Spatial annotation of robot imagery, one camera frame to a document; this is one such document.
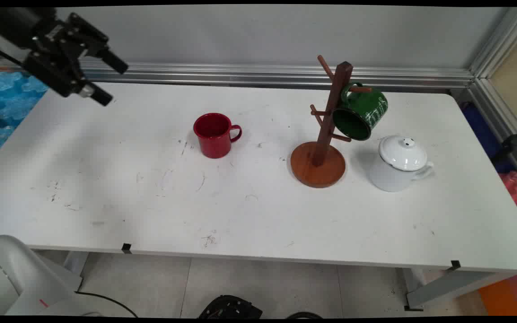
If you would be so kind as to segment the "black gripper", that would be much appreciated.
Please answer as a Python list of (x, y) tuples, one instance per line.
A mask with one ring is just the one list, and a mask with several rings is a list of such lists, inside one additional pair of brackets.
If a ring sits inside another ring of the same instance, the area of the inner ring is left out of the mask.
[(86, 77), (80, 59), (98, 58), (124, 74), (129, 66), (110, 50), (108, 41), (109, 37), (88, 20), (70, 13), (65, 21), (48, 21), (35, 31), (23, 67), (62, 97), (76, 94), (107, 106), (113, 96)]

